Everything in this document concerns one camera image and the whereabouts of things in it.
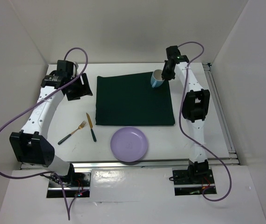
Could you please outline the blue mug white inside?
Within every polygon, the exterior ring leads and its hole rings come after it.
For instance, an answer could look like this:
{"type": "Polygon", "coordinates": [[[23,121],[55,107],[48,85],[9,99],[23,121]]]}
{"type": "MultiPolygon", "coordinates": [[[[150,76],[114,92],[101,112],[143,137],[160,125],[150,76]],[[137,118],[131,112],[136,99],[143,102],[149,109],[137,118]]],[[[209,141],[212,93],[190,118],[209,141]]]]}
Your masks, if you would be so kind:
{"type": "Polygon", "coordinates": [[[158,88],[163,84],[164,80],[162,78],[162,72],[162,70],[155,70],[152,72],[150,79],[150,84],[152,88],[158,88]]]}

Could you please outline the gold knife green handle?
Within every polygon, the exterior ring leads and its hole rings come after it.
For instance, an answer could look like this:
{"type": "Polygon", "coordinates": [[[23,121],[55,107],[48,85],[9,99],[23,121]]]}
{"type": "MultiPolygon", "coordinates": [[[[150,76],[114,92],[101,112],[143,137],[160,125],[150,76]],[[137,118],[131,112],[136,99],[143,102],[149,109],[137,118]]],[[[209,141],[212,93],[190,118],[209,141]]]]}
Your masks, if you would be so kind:
{"type": "Polygon", "coordinates": [[[88,123],[89,123],[89,127],[90,127],[90,131],[91,131],[91,135],[92,135],[93,141],[94,141],[94,142],[97,142],[97,139],[96,139],[95,133],[94,133],[94,131],[93,131],[93,124],[92,124],[92,121],[91,121],[90,115],[89,115],[88,113],[86,113],[86,116],[87,116],[87,119],[88,119],[88,123]]]}

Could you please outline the dark green cloth napkin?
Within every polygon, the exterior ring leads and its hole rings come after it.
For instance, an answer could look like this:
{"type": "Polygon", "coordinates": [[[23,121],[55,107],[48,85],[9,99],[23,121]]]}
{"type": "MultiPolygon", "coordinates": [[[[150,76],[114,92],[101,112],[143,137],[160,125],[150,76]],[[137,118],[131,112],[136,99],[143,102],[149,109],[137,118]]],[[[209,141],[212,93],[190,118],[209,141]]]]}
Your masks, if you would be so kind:
{"type": "Polygon", "coordinates": [[[151,72],[97,77],[95,123],[98,126],[173,126],[170,85],[152,88],[151,72]]]}

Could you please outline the lilac plastic plate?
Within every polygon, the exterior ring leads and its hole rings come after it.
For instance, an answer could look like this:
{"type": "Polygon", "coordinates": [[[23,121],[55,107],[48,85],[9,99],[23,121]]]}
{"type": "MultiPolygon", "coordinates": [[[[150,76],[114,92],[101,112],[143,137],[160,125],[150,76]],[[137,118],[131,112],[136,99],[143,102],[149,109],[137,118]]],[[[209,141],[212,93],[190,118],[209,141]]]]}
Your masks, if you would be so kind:
{"type": "Polygon", "coordinates": [[[135,162],[143,158],[148,145],[145,134],[135,127],[117,130],[110,141],[112,154],[122,162],[135,162]]]}

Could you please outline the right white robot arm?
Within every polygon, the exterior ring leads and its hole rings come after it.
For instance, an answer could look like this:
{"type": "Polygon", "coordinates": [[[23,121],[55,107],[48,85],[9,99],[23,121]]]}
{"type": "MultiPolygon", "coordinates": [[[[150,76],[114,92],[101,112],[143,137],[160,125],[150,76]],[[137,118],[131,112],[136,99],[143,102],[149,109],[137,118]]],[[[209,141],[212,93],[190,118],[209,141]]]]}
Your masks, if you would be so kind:
{"type": "Polygon", "coordinates": [[[168,47],[166,55],[167,60],[165,60],[162,78],[170,81],[178,77],[183,84],[184,93],[179,117],[186,120],[187,136],[193,142],[187,174],[185,177],[174,177],[173,180],[198,184],[209,171],[208,158],[204,149],[204,124],[209,109],[210,91],[204,89],[198,82],[189,65],[188,57],[181,55],[178,46],[168,47]]]}

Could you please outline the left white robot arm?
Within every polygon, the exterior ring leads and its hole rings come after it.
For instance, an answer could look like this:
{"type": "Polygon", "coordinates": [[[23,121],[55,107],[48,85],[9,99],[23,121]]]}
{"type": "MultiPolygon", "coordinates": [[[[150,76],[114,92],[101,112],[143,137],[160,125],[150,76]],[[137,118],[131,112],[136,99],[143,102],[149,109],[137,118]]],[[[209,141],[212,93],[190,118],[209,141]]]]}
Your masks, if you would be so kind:
{"type": "Polygon", "coordinates": [[[56,70],[41,82],[39,105],[33,109],[21,130],[11,133],[9,137],[17,161],[55,172],[65,186],[74,184],[79,175],[75,174],[71,163],[55,155],[55,148],[47,140],[48,130],[64,97],[72,101],[86,95],[92,95],[86,73],[80,76],[77,63],[59,60],[56,70]]]}

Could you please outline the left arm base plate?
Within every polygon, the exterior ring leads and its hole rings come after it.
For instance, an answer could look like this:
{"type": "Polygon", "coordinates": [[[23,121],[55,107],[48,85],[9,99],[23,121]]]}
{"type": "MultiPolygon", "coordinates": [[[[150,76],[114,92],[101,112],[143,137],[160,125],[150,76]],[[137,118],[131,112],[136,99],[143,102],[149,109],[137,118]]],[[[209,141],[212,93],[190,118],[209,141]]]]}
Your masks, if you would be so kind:
{"type": "MultiPolygon", "coordinates": [[[[56,175],[42,175],[48,179],[47,198],[63,198],[62,187],[56,175]]],[[[91,173],[74,173],[70,176],[60,176],[66,198],[85,198],[90,196],[91,173]]]]}

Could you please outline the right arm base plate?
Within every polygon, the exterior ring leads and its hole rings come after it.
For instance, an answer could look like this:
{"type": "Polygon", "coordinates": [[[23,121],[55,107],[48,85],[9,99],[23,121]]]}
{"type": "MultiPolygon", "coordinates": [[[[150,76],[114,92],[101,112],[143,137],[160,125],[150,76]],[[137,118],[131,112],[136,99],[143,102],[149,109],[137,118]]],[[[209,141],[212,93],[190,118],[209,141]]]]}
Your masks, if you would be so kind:
{"type": "Polygon", "coordinates": [[[217,193],[211,169],[196,180],[188,176],[187,170],[173,170],[169,181],[173,182],[175,196],[201,195],[203,190],[206,190],[206,195],[217,193]]]}

